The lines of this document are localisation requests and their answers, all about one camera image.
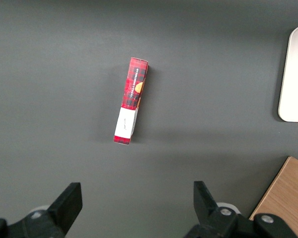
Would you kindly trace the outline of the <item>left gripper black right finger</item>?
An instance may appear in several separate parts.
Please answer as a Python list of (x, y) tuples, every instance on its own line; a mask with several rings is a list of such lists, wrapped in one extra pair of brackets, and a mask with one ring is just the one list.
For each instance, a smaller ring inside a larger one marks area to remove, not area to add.
[(267, 213), (249, 220), (227, 206), (218, 206), (203, 181), (193, 186), (194, 209), (199, 223), (186, 238), (296, 238), (279, 216)]

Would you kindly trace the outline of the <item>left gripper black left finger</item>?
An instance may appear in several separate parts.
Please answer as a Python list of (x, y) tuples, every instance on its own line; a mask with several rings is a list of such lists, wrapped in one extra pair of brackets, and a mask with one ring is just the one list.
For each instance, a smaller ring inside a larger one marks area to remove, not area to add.
[(0, 238), (65, 238), (81, 210), (81, 184), (72, 182), (46, 210), (37, 209), (10, 225), (0, 218)]

